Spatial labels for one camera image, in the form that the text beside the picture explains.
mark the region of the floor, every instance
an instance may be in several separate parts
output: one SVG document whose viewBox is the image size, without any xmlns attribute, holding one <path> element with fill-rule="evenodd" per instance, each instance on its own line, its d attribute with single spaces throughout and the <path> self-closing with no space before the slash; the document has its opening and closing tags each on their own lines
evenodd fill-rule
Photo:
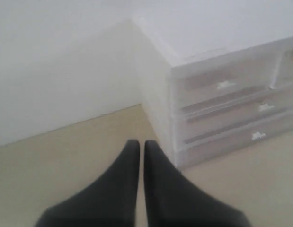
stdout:
<svg viewBox="0 0 293 227">
<path fill-rule="evenodd" d="M 0 227 L 32 227 L 47 207 L 94 181 L 128 138 L 156 139 L 140 105 L 1 147 Z M 255 227 L 293 227 L 293 132 L 183 174 Z M 142 177 L 137 226 L 147 226 Z"/>
</svg>

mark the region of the drawer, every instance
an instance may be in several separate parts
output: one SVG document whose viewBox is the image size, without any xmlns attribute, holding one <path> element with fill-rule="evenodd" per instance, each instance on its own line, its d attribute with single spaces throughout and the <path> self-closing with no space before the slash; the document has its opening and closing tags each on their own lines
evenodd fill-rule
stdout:
<svg viewBox="0 0 293 227">
<path fill-rule="evenodd" d="M 195 165 L 258 141 L 293 130 L 293 109 L 259 122 L 233 129 L 175 153 L 177 167 Z"/>
<path fill-rule="evenodd" d="M 293 51 L 285 52 L 280 58 L 279 72 L 272 88 L 279 88 L 293 83 Z"/>
<path fill-rule="evenodd" d="M 172 108 L 180 108 L 184 113 L 195 112 L 266 90 L 276 61 L 276 55 L 266 55 L 195 76 L 172 79 Z"/>
<path fill-rule="evenodd" d="M 174 121 L 175 148 L 293 107 L 293 86 L 219 111 Z"/>
</svg>

